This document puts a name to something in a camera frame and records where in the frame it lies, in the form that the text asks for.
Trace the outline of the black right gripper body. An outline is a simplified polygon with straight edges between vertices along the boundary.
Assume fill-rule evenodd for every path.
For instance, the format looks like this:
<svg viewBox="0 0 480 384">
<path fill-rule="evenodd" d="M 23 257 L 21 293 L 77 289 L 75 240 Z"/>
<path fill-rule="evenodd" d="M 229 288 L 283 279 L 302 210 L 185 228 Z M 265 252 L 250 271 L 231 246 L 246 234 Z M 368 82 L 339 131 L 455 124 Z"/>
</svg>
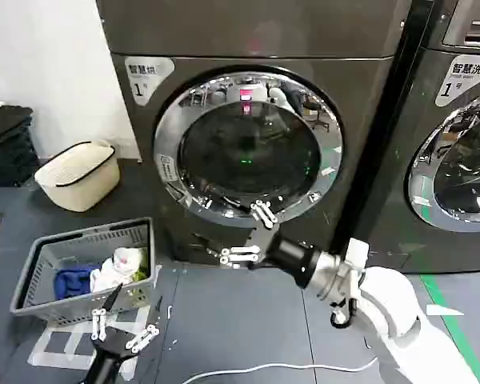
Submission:
<svg viewBox="0 0 480 384">
<path fill-rule="evenodd" d="M 319 246 L 297 242 L 279 230 L 253 230 L 247 245 L 260 249 L 258 260 L 248 262 L 249 270 L 280 270 L 291 276 L 301 289 L 310 286 L 318 260 L 324 252 Z"/>
</svg>

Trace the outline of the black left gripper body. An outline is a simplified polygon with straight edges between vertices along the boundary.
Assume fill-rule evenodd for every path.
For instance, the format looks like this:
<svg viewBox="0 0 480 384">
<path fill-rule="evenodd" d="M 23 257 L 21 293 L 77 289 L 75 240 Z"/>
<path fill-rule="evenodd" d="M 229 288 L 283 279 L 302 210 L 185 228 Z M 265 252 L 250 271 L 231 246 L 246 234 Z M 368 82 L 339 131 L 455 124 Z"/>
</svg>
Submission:
<svg viewBox="0 0 480 384">
<path fill-rule="evenodd" d="M 121 365 L 134 357 L 126 348 L 134 335 L 131 332 L 107 326 L 105 340 L 92 341 L 96 353 L 94 360 L 83 379 L 85 384 L 115 383 Z"/>
</svg>

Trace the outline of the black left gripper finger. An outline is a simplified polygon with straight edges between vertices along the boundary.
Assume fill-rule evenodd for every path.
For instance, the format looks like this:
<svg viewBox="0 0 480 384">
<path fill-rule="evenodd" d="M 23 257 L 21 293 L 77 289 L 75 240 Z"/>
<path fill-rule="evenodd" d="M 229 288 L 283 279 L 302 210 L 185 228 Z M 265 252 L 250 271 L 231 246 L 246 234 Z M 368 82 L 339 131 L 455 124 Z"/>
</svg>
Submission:
<svg viewBox="0 0 480 384">
<path fill-rule="evenodd" d="M 125 349 L 132 354 L 139 354 L 151 341 L 160 334 L 159 323 L 161 320 L 162 296 L 152 306 L 143 306 L 138 309 L 137 315 L 141 317 L 144 328 L 135 333 L 125 345 Z"/>
<path fill-rule="evenodd" d="M 106 318 L 107 313 L 113 307 L 117 297 L 122 289 L 122 284 L 120 283 L 105 299 L 104 303 L 100 308 L 93 309 L 91 311 L 92 315 L 92 332 L 91 340 L 92 341 L 104 341 L 106 339 Z"/>
</svg>

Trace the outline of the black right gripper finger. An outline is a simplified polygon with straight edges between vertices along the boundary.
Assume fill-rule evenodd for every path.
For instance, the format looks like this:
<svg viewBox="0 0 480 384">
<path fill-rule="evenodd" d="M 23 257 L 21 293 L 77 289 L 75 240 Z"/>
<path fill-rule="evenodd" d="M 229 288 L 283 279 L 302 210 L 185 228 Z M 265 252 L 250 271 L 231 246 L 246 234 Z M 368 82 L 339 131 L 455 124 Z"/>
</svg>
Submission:
<svg viewBox="0 0 480 384">
<path fill-rule="evenodd" d="M 201 248 L 220 266 L 245 266 L 259 261 L 259 246 L 224 246 L 217 242 L 204 242 Z"/>
<path fill-rule="evenodd" d="M 221 196 L 221 200 L 244 214 L 249 214 L 255 220 L 260 221 L 267 230 L 272 230 L 278 223 L 278 218 L 270 209 L 269 202 L 258 199 L 247 206 L 225 195 Z"/>
</svg>

